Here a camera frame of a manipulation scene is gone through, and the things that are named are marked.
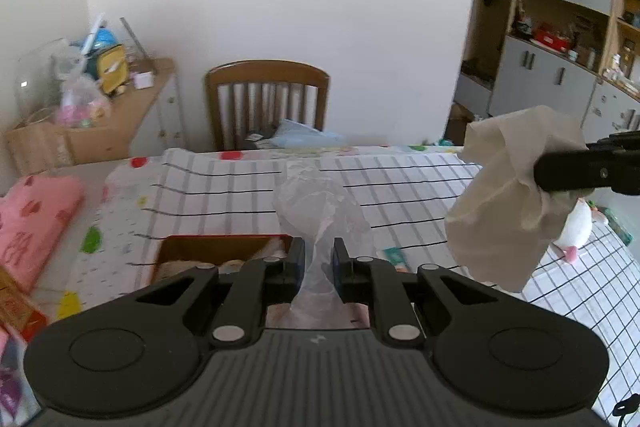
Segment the white plush bunny toy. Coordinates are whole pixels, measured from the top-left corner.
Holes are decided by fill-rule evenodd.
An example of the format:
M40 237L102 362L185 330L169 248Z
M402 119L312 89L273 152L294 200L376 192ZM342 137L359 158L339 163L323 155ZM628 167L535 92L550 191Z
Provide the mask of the white plush bunny toy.
M551 247L565 262L574 263L578 259L579 249L588 242L593 223L607 225L608 218L588 200L578 199L566 218L560 236L551 243Z

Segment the clear plastic bag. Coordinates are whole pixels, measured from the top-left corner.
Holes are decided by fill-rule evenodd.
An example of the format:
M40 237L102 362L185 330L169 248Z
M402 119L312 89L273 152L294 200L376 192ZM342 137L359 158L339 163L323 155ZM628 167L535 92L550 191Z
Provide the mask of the clear plastic bag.
M350 257L376 256L369 222L343 184L309 160L283 165L273 190L281 230L305 242L305 272L286 317L302 329L349 329L352 319L333 282L332 249L343 239Z

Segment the white tissue cloth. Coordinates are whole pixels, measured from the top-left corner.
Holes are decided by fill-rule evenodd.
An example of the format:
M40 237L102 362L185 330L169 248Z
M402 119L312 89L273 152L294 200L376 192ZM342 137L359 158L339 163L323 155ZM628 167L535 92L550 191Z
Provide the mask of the white tissue cloth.
M470 277L521 291L585 190L549 194L534 180L545 153L585 150L579 120L548 106L475 121L459 158L480 172L445 218L448 249Z

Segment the white black grid tablecloth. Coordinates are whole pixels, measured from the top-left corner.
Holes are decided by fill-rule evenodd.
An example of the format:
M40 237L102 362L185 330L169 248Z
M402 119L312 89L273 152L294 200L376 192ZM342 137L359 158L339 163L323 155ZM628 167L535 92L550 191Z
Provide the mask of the white black grid tablecloth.
M478 173L450 152L314 158L312 165L343 185L362 208L378 251L395 248L410 269L426 262L459 267L446 246L444 217ZM160 240L169 235L272 234L280 231L273 189L282 159L217 159L168 150L134 159L149 191L142 197L131 243L134 288L151 275ZM547 251L524 289L528 303L580 322L608 348L610 369L596 410L639 389L639 265L608 226L596 223L578 259L566 263Z

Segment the red box on cabinet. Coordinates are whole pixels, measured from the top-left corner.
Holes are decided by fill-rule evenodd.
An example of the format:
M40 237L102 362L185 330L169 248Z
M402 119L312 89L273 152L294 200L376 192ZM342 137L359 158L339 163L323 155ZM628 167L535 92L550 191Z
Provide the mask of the red box on cabinet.
M566 53L570 50L570 38L560 36L556 32L542 27L534 30L533 41L559 53Z

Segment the blue cushion on chair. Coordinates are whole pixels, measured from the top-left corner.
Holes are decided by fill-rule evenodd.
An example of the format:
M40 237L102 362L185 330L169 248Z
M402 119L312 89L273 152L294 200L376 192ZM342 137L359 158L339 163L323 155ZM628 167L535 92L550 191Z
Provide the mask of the blue cushion on chair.
M273 134L256 142L258 148L318 148L347 145L343 135L321 131L291 119L282 119Z

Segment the polka dot tablecloth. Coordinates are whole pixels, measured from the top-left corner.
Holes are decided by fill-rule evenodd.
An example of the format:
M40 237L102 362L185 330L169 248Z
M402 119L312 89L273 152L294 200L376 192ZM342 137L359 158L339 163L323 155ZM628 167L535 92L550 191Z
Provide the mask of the polka dot tablecloth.
M58 302L62 319L149 284L160 241L171 235L277 234L277 176L288 161L309 160L340 181L363 211L376 252L404 251L416 269L456 269L444 218L480 170L452 148L365 147L134 158L106 178Z

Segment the wooden dining chair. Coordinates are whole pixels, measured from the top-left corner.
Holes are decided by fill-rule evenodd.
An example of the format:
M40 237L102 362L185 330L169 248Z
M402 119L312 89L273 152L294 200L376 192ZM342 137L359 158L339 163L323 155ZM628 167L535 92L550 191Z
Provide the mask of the wooden dining chair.
M217 66L204 77L216 150L239 150L252 133L277 130L280 121L326 123L331 77L308 64L285 60L244 60Z

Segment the small white box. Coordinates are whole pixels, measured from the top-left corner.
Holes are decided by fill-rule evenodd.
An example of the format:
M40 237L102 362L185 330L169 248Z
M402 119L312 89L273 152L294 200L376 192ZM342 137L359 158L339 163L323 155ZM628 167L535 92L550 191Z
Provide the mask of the small white box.
M134 89L144 90L154 87L154 74L152 72L135 72L132 77Z

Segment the pink folded cloth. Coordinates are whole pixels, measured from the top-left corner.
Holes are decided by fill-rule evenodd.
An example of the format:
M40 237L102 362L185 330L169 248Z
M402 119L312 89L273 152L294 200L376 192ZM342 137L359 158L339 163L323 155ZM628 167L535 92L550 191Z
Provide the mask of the pink folded cloth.
M1 266L25 293L35 287L85 199L77 176L23 176L1 197Z

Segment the clear bag with pink items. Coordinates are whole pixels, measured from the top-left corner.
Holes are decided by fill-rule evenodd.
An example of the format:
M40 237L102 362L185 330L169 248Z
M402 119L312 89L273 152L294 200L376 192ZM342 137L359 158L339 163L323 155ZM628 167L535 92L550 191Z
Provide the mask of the clear bag with pink items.
M67 128L90 128L111 116L110 99L96 80L82 74L61 83L61 100L55 112L55 122Z

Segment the wooden sideboard cabinet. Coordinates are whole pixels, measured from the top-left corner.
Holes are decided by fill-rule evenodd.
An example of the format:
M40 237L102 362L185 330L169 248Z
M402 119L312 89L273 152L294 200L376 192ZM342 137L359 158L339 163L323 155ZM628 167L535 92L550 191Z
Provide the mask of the wooden sideboard cabinet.
M132 88L113 98L110 117L96 127L67 131L76 165L160 156L168 148L186 147L175 63L158 58L154 66L152 87Z

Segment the yellow alarm clock toy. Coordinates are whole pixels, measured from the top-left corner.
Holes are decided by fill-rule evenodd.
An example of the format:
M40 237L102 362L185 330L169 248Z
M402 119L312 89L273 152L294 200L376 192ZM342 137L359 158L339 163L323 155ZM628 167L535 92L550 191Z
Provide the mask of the yellow alarm clock toy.
M96 58L96 75L105 95L114 94L128 80L129 68L122 44L101 51Z

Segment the clear glass jar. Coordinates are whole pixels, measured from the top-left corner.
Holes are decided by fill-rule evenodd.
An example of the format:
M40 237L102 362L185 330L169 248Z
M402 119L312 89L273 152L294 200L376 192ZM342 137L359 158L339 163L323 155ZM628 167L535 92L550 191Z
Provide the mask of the clear glass jar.
M80 74L86 61L79 46L64 38L38 46L17 62L15 96L18 113L27 120L38 110L57 106L62 82Z

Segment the grey wooden wall cabinet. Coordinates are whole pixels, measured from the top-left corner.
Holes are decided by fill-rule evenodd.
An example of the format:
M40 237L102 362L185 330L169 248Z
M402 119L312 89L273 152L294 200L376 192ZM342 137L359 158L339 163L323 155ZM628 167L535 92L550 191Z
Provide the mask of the grey wooden wall cabinet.
M542 27L570 38L555 52ZM545 105L589 141L639 127L639 0L473 0L448 138L471 122Z

